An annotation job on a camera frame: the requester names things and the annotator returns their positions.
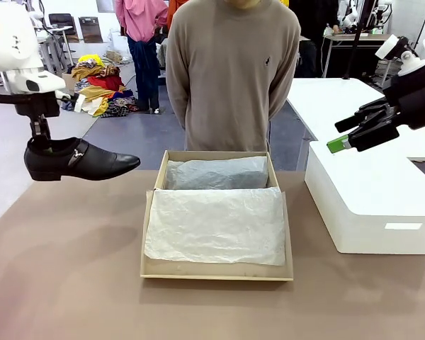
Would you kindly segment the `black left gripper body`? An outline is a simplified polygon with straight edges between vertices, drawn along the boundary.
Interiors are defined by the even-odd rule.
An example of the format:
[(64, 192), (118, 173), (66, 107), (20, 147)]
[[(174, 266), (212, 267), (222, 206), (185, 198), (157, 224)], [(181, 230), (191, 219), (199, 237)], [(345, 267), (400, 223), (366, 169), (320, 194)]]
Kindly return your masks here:
[(15, 105), (19, 115), (28, 117), (31, 121), (41, 118), (54, 118), (60, 115), (60, 106), (55, 93), (33, 93), (24, 95), (22, 101)]

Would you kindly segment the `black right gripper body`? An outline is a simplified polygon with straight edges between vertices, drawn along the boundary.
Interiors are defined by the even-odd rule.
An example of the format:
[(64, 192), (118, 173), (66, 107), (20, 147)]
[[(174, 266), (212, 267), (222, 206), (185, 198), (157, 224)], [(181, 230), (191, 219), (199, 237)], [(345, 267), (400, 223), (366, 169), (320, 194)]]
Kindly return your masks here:
[(403, 76), (391, 77), (384, 84), (384, 95), (394, 110), (392, 122), (396, 127), (425, 127), (425, 65)]

